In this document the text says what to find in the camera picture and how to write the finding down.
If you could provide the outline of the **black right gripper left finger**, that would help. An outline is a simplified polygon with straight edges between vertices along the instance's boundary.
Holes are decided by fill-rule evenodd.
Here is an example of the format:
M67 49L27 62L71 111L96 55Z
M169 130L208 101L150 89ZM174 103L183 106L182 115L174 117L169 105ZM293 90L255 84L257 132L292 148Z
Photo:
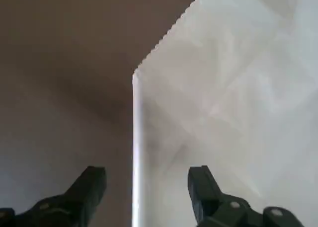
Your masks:
M104 167L88 166L61 195L38 201L17 214L13 208L0 209L2 227L87 227L106 190Z

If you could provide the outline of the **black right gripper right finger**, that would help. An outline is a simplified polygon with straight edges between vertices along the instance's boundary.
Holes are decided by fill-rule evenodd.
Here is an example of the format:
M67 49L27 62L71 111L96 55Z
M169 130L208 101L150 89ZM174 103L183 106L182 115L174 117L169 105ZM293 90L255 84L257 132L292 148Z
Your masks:
M262 213L243 198L223 193L208 166L190 167L188 192L198 227L302 227L289 210L266 207Z

